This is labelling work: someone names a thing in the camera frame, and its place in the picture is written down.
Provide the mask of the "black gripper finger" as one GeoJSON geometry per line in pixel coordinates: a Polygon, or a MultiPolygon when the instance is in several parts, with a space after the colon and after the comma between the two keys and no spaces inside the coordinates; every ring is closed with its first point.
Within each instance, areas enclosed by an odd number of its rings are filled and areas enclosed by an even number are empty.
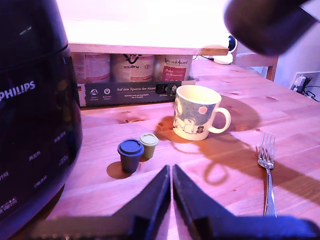
{"type": "Polygon", "coordinates": [[[235,216],[209,197],[175,164],[172,167],[173,197],[192,238],[232,238],[228,221],[235,216]]]}
{"type": "Polygon", "coordinates": [[[113,215],[128,227],[128,237],[155,237],[171,201],[170,167],[165,165],[149,184],[113,215]]]}

